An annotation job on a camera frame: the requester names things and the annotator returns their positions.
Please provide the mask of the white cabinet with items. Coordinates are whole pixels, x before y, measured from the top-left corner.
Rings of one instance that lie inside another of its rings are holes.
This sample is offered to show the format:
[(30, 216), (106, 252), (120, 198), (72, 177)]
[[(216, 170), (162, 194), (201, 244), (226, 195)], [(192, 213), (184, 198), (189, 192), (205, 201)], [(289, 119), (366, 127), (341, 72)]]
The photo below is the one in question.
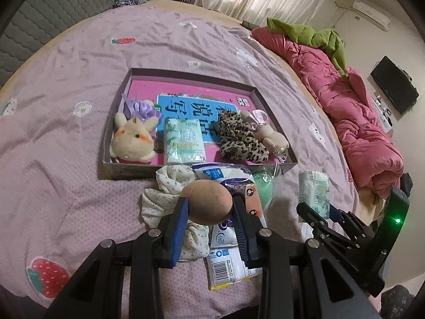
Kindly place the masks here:
[(392, 137), (393, 123), (390, 118), (392, 115), (392, 112), (389, 110), (387, 104), (385, 103), (384, 99), (380, 95), (373, 94), (372, 100), (375, 105), (375, 109), (378, 113), (378, 116), (380, 118), (384, 132), (390, 137)]

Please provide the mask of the purple satin scrunchie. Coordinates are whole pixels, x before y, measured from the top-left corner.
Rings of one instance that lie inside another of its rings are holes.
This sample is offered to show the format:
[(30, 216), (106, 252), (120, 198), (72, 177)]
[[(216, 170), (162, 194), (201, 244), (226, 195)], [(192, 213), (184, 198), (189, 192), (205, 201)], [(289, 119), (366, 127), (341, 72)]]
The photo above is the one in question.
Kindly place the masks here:
[(146, 122), (148, 119), (156, 117), (161, 122), (162, 114), (152, 101), (141, 101), (137, 97), (131, 99), (125, 94), (122, 94), (122, 100), (124, 102), (123, 114), (128, 120), (136, 117), (142, 122)]

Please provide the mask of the yellow white wipes packet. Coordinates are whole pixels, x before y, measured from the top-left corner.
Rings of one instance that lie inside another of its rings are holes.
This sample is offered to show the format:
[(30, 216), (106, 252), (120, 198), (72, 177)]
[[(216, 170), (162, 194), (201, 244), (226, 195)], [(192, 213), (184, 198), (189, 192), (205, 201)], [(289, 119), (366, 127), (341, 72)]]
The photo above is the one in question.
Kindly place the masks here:
[(262, 268), (247, 268), (238, 247), (211, 249), (207, 257), (209, 290), (222, 289), (262, 274)]

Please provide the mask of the green sponge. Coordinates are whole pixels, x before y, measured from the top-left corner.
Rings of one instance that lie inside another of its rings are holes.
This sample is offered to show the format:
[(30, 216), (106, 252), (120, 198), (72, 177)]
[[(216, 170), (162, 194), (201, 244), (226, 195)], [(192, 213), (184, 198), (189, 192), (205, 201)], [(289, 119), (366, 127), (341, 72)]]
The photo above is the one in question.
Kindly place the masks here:
[(274, 198), (274, 177), (276, 177), (276, 174), (276, 166), (261, 167), (253, 173), (254, 183), (264, 211), (268, 209)]

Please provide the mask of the cream plush bunny toy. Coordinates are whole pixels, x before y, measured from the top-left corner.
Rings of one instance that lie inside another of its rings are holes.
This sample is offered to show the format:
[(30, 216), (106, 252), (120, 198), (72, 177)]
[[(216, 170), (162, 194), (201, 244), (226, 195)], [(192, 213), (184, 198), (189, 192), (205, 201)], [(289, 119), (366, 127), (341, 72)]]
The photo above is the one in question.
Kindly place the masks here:
[(159, 118), (153, 116), (145, 122), (137, 117), (128, 120), (122, 112), (117, 112), (114, 123), (117, 130), (109, 146), (111, 157), (131, 163), (150, 163), (156, 155), (151, 133), (158, 126)]

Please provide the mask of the peach makeup sponge egg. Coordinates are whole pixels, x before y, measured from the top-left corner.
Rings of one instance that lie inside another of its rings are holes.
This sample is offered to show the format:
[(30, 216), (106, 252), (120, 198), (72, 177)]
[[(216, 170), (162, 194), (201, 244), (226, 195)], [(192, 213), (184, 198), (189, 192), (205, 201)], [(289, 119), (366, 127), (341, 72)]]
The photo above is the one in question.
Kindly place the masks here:
[(189, 202), (189, 219), (200, 225), (216, 225), (231, 215), (233, 198), (218, 182), (196, 180), (184, 187), (179, 197)]

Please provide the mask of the cartoon doll face packet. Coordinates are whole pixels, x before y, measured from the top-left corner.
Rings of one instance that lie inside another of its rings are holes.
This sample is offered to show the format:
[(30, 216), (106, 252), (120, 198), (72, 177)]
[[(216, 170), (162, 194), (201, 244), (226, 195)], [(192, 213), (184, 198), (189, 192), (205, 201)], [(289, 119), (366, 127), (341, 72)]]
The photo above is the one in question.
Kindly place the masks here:
[[(250, 170), (231, 163), (197, 163), (192, 168), (199, 179), (209, 179), (220, 183), (232, 196), (243, 195), (246, 211), (258, 217), (262, 226), (266, 227), (259, 191)], [(212, 249), (233, 248), (237, 245), (236, 233), (230, 217), (213, 226), (210, 238)]]

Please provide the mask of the green tissue pack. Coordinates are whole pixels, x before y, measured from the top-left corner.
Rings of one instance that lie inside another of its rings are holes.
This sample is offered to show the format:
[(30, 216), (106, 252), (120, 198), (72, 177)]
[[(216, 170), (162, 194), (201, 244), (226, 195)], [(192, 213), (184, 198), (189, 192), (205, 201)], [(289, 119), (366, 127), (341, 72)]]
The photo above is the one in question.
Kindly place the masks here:
[(307, 204), (314, 212), (327, 220), (330, 216), (329, 177), (319, 171), (301, 171), (299, 202)]
[(198, 119), (166, 118), (164, 159), (166, 164), (194, 164), (207, 160)]

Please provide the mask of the green tissue pack in box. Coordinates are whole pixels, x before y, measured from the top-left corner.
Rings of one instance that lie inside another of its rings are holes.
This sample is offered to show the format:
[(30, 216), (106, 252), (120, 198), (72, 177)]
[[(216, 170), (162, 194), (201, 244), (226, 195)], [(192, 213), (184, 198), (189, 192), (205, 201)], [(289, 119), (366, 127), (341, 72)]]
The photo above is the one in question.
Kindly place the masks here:
[(164, 159), (166, 164), (194, 164), (207, 160), (198, 119), (166, 118)]

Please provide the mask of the white floral scrunchie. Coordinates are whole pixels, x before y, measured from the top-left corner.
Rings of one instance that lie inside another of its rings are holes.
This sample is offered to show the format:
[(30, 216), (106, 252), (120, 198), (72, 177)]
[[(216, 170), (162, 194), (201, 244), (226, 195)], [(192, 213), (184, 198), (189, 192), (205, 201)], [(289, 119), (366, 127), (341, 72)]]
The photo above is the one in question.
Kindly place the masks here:
[[(149, 228), (157, 228), (161, 218), (174, 211), (184, 187), (197, 179), (186, 165), (163, 166), (156, 172), (157, 189), (145, 188), (141, 217)], [(180, 261), (194, 261), (209, 254), (209, 227), (188, 220)]]

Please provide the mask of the pink quilted comforter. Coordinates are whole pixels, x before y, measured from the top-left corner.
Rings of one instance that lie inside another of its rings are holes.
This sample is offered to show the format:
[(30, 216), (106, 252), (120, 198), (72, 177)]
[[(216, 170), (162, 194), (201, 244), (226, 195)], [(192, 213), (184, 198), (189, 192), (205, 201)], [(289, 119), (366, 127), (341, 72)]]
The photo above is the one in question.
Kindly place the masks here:
[(252, 35), (285, 59), (331, 120), (355, 184), (386, 198), (399, 186), (402, 154), (383, 130), (369, 90), (350, 68), (342, 76), (319, 49), (294, 43), (283, 34), (257, 27)]

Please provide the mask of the black wall television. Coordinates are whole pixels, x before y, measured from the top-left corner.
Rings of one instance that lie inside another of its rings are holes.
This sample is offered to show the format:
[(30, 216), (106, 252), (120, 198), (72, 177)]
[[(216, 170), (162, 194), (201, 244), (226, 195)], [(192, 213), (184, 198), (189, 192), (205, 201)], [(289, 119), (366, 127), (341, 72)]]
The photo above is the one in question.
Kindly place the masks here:
[(414, 106), (419, 98), (411, 77), (388, 56), (383, 56), (370, 75), (401, 115)]

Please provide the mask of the beige plush bear toy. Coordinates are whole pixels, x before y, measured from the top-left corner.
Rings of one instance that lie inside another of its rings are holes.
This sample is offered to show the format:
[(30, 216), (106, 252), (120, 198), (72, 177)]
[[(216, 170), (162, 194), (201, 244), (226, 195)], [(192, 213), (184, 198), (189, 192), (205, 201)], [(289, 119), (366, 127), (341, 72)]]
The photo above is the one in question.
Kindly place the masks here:
[[(240, 112), (241, 117), (245, 123), (247, 123), (246, 118), (249, 113), (249, 111)], [(272, 128), (270, 125), (270, 119), (268, 125), (264, 125), (258, 130), (252, 131), (256, 139), (259, 140), (274, 156), (283, 158), (287, 157), (290, 145), (283, 134)]]

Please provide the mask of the leopard print scrunchie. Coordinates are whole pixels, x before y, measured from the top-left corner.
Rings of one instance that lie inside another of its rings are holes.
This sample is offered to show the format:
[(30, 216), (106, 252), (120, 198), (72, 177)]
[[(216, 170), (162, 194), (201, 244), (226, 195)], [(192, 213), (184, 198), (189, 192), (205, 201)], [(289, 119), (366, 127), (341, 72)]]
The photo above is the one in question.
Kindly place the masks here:
[(265, 163), (269, 151), (254, 135), (239, 112), (224, 110), (218, 115), (220, 155), (225, 160)]

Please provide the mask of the green fleece garment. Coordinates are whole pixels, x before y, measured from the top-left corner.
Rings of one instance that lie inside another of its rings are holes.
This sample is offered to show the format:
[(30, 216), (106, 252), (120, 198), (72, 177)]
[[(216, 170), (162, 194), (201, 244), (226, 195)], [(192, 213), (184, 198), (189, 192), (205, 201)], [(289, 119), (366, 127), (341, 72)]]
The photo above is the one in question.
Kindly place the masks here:
[(322, 50), (334, 65), (336, 71), (341, 76), (348, 76), (344, 42), (332, 29), (315, 31), (306, 24), (288, 24), (275, 18), (268, 18), (266, 23), (271, 32), (281, 33), (299, 45)]

